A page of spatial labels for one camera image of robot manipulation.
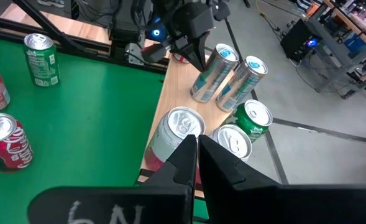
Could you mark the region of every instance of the concrete floor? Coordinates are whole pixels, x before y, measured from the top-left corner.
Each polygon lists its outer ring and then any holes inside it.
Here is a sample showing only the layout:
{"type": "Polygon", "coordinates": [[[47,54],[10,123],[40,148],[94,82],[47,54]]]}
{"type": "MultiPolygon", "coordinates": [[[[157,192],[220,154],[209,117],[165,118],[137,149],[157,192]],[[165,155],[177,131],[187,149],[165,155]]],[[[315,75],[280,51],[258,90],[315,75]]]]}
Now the concrete floor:
{"type": "MultiPolygon", "coordinates": [[[[260,10],[282,30],[287,32],[286,24],[299,19],[300,12],[292,3],[265,1],[258,2],[260,10]]],[[[366,184],[365,93],[342,100],[333,89],[342,86],[346,80],[332,86],[328,90],[330,93],[316,93],[307,86],[285,57],[271,28],[259,16],[256,2],[250,0],[250,3],[252,7],[248,9],[241,0],[229,2],[229,21],[242,56],[257,56],[268,65],[268,75],[255,88],[258,100],[269,107],[274,118],[305,124],[310,129],[335,131],[340,137],[299,129],[297,124],[275,123],[270,127],[268,139],[262,137],[254,143],[249,165],[277,181],[285,175],[290,184],[366,184]],[[352,138],[359,140],[349,140],[344,134],[351,134],[352,138]]],[[[6,7],[1,3],[0,12],[6,7]]],[[[67,16],[51,7],[39,9],[67,16]]],[[[211,31],[206,46],[213,48],[218,43],[233,46],[225,22],[215,23],[216,28],[211,31]]],[[[314,67],[329,67],[317,58],[312,62],[314,67]]],[[[305,63],[298,71],[312,86],[323,81],[305,63]]]]}

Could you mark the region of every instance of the green table surface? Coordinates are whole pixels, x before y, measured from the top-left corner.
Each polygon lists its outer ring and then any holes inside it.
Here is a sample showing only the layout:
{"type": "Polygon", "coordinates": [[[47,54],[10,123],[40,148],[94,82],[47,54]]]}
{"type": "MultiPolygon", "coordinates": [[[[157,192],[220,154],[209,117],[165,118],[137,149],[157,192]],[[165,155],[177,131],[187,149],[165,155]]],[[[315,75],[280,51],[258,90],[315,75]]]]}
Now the green table surface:
{"type": "MultiPolygon", "coordinates": [[[[0,40],[2,110],[21,121],[34,152],[26,169],[0,172],[0,223],[28,223],[29,202],[57,186],[133,186],[162,84],[159,74],[58,54],[61,84],[34,86],[22,46],[0,40]]],[[[202,201],[195,215],[207,218],[202,201]]]]}

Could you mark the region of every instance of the blue light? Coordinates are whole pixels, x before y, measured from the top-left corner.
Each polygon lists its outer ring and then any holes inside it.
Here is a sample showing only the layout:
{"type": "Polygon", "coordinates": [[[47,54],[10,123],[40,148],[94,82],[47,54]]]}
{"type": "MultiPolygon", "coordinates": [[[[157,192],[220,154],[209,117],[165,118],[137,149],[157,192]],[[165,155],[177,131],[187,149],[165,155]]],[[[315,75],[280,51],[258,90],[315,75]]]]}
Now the blue light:
{"type": "Polygon", "coordinates": [[[160,34],[160,31],[158,29],[152,31],[152,35],[154,35],[156,37],[159,36],[159,34],[160,34]]]}
{"type": "Polygon", "coordinates": [[[315,39],[315,38],[312,38],[311,40],[309,40],[308,42],[307,42],[307,46],[308,47],[315,47],[315,45],[317,45],[318,44],[318,40],[317,39],[315,39]]]}

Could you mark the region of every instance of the wooden board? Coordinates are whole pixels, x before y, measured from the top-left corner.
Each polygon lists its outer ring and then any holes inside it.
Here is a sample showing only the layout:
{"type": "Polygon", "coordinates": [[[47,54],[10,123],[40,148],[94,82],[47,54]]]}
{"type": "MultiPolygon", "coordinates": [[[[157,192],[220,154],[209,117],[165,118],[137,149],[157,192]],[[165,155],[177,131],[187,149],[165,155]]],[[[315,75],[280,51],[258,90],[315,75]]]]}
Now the wooden board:
{"type": "MultiPolygon", "coordinates": [[[[216,90],[215,94],[207,103],[198,103],[197,101],[193,100],[190,95],[190,88],[194,84],[198,75],[199,71],[191,64],[178,62],[173,57],[170,59],[165,81],[163,82],[162,91],[158,101],[157,110],[152,121],[147,145],[151,140],[151,137],[154,134],[162,116],[177,106],[187,106],[196,110],[205,121],[205,134],[209,134],[212,130],[216,129],[228,117],[230,113],[220,110],[217,107],[215,100],[224,85],[233,75],[233,71],[228,74],[227,78],[221,83],[220,87],[216,90]]],[[[151,170],[147,166],[144,157],[142,159],[141,169],[151,170]]],[[[148,177],[141,175],[138,181],[143,182],[147,178],[148,177]]],[[[203,197],[203,192],[196,190],[195,195],[198,197],[203,197]]]]}
{"type": "MultiPolygon", "coordinates": [[[[62,32],[68,35],[81,37],[104,44],[111,44],[111,41],[108,40],[108,31],[105,28],[65,18],[62,16],[56,16],[47,12],[41,11],[41,13],[57,28],[59,28],[62,32]]],[[[10,4],[10,6],[3,12],[1,18],[8,19],[14,22],[20,22],[26,25],[40,27],[40,25],[37,24],[33,20],[33,18],[28,16],[18,5],[13,3],[10,4]]]]}
{"type": "MultiPolygon", "coordinates": [[[[334,5],[330,0],[324,0],[324,3],[328,7],[330,7],[331,9],[334,8],[334,5]]],[[[353,22],[351,22],[350,19],[347,17],[347,15],[345,15],[339,9],[333,9],[333,13],[336,16],[338,16],[348,26],[348,28],[351,29],[352,31],[354,31],[356,34],[361,34],[363,32],[363,30],[359,29],[353,22]]],[[[366,35],[365,34],[361,34],[360,38],[366,43],[366,35]]]]}

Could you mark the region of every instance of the green soda can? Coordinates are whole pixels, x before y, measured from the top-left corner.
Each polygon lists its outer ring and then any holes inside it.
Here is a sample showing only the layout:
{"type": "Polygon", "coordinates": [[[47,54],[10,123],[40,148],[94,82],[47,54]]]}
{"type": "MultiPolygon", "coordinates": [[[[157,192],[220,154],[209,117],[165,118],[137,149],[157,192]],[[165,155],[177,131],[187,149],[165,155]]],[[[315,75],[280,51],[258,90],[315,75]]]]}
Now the green soda can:
{"type": "Polygon", "coordinates": [[[248,100],[235,108],[223,124],[240,127],[253,143],[268,130],[272,124],[270,110],[257,100],[248,100]]]}
{"type": "Polygon", "coordinates": [[[24,38],[24,53],[31,79],[38,86],[52,86],[60,82],[56,47],[53,40],[42,34],[24,38]]]}

